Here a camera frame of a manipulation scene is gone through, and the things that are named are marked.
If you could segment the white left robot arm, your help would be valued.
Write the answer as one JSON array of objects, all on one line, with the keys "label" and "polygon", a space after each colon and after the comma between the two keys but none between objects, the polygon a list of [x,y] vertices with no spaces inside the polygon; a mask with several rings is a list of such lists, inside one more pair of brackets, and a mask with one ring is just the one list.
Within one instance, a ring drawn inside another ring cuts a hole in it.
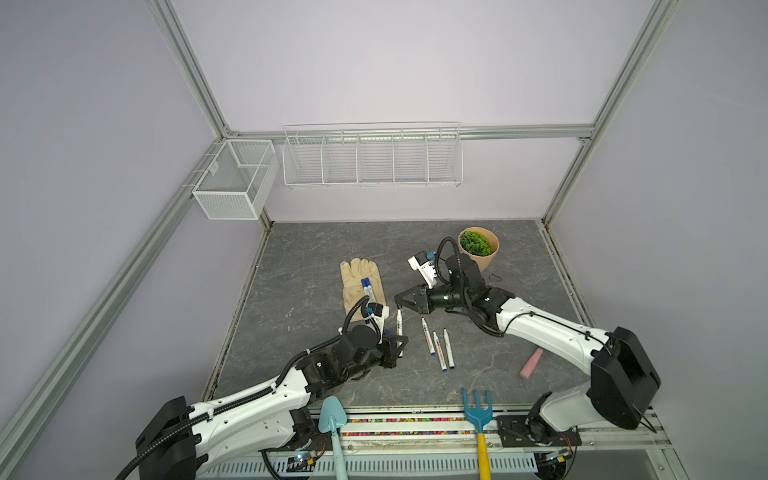
[{"label": "white left robot arm", "polygon": [[408,343],[358,324],[294,355],[273,379],[207,402],[171,399],[138,435],[135,457],[117,476],[194,479],[251,451],[303,447],[319,432],[310,404],[377,366],[395,368]]}]

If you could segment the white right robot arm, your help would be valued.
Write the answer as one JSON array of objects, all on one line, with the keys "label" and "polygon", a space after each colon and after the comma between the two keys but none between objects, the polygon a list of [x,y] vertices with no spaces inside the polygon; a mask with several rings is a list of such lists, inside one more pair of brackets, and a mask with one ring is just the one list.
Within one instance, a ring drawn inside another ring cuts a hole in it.
[{"label": "white right robot arm", "polygon": [[543,394],[528,412],[523,433],[549,445],[563,433],[599,421],[635,430],[661,386],[638,337],[617,327],[605,331],[546,312],[514,293],[487,285],[466,254],[440,260],[421,251],[408,260],[423,278],[395,297],[398,307],[421,315],[443,309],[469,318],[483,333],[522,338],[579,368],[588,381]]}]

